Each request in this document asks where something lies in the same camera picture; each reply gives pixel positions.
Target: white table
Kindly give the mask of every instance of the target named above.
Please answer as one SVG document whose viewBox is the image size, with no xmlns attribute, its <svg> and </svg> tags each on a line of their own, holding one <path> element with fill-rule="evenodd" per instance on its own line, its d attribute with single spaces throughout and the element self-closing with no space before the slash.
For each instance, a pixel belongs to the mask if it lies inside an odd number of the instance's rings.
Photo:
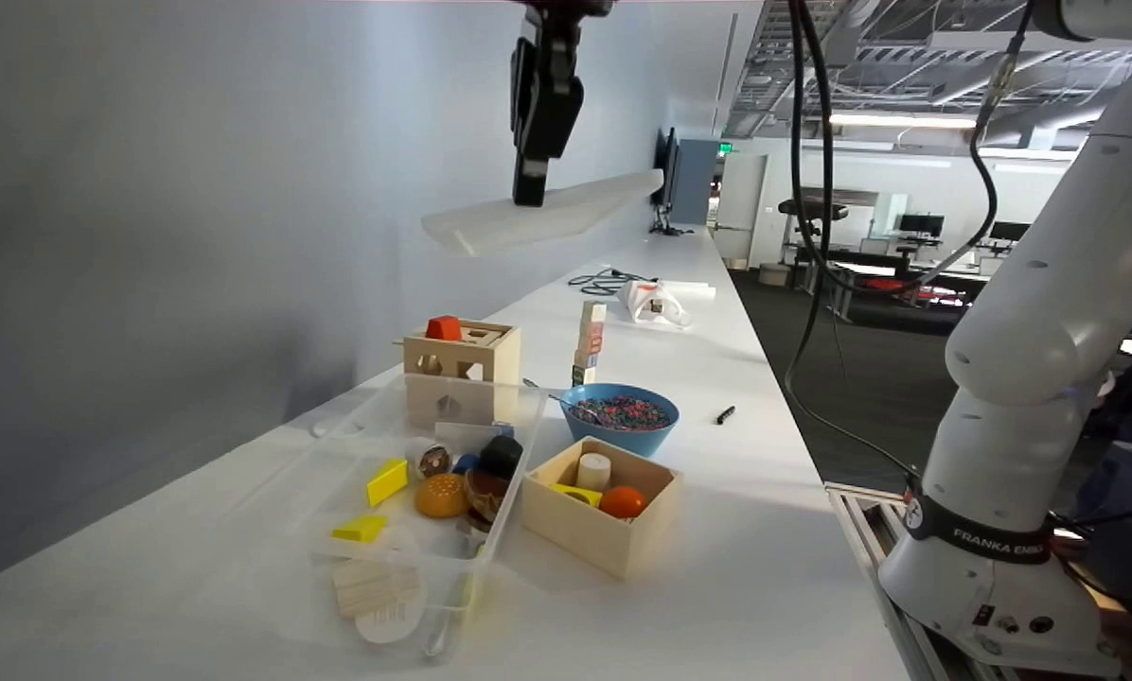
<svg viewBox="0 0 1132 681">
<path fill-rule="evenodd" d="M 366 651 L 301 536 L 340 486 L 309 433 L 365 399 L 349 394 L 0 570 L 0 681 L 910 677 L 711 243 L 658 238 L 601 265 L 717 285 L 711 303 L 689 303 L 694 333 L 605 330 L 601 380 L 655 385 L 684 414 L 658 454 L 684 473 L 684 516 L 655 570 L 612 584 L 513 522 L 442 666 Z M 574 318 L 564 285 L 497 313 L 550 385 L 567 380 Z"/>
</svg>

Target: blue bowl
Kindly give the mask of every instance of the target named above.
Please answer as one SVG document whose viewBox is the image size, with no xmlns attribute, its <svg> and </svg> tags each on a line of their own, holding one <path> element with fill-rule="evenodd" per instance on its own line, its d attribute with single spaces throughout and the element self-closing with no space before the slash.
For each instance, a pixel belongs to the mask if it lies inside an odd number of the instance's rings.
<svg viewBox="0 0 1132 681">
<path fill-rule="evenodd" d="M 595 436 L 644 459 L 655 454 L 678 423 L 675 401 L 622 382 L 574 385 L 559 399 L 559 409 L 573 438 Z"/>
</svg>

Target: wooden box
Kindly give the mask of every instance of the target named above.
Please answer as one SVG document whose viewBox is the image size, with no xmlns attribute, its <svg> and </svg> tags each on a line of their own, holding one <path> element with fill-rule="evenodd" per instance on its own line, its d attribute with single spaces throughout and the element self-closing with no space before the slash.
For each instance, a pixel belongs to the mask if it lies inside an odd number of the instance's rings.
<svg viewBox="0 0 1132 681">
<path fill-rule="evenodd" d="M 574 479 L 574 463 L 583 454 L 609 459 L 609 486 L 638 486 L 648 508 L 638 518 L 612 518 L 592 503 L 559 494 L 554 486 Z M 544 540 L 567 550 L 573 557 L 630 579 L 648 569 L 658 544 L 675 535 L 680 479 L 648 459 L 638 459 L 601 438 L 578 438 L 557 459 L 543 463 L 523 479 L 520 518 Z"/>
<path fill-rule="evenodd" d="M 463 341 L 405 337 L 410 428 L 436 419 L 513 423 L 523 382 L 523 337 L 513 327 L 463 322 Z"/>
</svg>

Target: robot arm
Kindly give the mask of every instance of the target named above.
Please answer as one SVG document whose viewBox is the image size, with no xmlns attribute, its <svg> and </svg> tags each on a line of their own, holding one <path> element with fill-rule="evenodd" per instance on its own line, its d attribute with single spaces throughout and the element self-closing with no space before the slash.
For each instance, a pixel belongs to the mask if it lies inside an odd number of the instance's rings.
<svg viewBox="0 0 1132 681">
<path fill-rule="evenodd" d="M 515 203 L 543 203 L 550 159 L 564 154 L 583 107 L 574 74 L 578 23 L 609 14 L 612 0 L 520 0 L 525 30 L 515 45 L 513 130 L 515 130 Z"/>
<path fill-rule="evenodd" d="M 1132 38 L 1132 0 L 1044 0 L 1038 27 Z M 1132 330 L 1132 81 L 948 341 L 957 394 L 879 569 L 913 619 L 978 662 L 1111 677 L 1099 608 L 1049 557 L 1049 508 Z"/>
</svg>

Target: ceiling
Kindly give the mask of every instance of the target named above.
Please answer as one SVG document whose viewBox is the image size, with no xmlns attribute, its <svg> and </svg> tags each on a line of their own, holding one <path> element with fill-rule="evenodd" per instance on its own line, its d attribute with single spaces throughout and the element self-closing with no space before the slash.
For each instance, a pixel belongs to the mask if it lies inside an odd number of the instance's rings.
<svg viewBox="0 0 1132 681">
<path fill-rule="evenodd" d="M 1026 0 L 812 0 L 826 40 L 832 109 L 978 114 Z M 1132 40 L 1058 40 L 1031 30 L 987 139 L 1074 149 L 1074 114 L 1102 109 L 1132 74 Z M 790 14 L 764 0 L 731 107 L 731 139 L 790 132 Z M 913 139 L 905 130 L 848 132 Z"/>
</svg>

